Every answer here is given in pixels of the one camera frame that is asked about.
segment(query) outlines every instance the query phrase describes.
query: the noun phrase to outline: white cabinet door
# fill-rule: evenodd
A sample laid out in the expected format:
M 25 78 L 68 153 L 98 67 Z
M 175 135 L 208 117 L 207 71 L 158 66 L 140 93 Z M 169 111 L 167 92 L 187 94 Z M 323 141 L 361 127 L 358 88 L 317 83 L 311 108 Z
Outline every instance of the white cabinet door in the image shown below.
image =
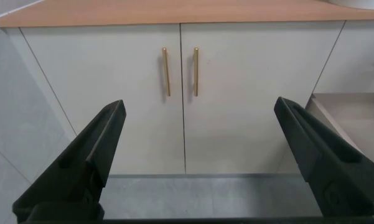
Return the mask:
M 374 21 L 347 21 L 314 93 L 374 93 Z
M 124 100 L 127 117 L 111 174 L 185 173 L 179 25 L 22 31 L 76 133 L 102 107 Z
M 290 150 L 273 111 L 277 97 L 306 105 L 342 25 L 182 24 L 187 173 L 277 172 Z

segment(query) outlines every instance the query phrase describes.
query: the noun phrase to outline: gray floor tile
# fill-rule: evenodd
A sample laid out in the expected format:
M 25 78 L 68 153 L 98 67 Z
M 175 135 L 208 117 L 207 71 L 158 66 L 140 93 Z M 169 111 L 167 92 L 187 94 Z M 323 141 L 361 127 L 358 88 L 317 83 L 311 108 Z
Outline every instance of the gray floor tile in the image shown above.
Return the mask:
M 210 179 L 109 179 L 100 203 L 106 219 L 213 217 Z
M 321 216 L 299 175 L 212 179 L 215 217 Z

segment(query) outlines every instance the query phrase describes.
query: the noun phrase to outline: gold handle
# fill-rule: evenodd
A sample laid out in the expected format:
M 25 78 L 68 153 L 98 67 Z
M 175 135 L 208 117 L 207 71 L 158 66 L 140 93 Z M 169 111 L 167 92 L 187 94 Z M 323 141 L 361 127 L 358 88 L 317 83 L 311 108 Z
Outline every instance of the gold handle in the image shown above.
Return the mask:
M 199 82 L 199 66 L 198 66 L 198 63 L 199 63 L 199 49 L 196 47 L 194 49 L 194 65 L 195 65 L 195 68 L 194 68 L 194 83 L 195 83 L 195 86 L 194 86 L 194 93 L 195 93 L 195 96 L 198 96 L 198 82 Z
M 162 48 L 163 54 L 163 67 L 164 67 L 164 76 L 166 78 L 166 92 L 167 96 L 170 96 L 170 78 L 169 78 L 169 67 L 167 66 L 167 49 Z

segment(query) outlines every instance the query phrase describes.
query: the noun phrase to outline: wooden countertop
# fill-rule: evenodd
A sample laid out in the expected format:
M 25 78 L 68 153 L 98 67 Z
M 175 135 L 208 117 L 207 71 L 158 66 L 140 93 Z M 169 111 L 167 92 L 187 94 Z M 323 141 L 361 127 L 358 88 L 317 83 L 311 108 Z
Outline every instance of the wooden countertop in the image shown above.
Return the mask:
M 0 27 L 374 19 L 326 0 L 45 0 L 0 17 Z

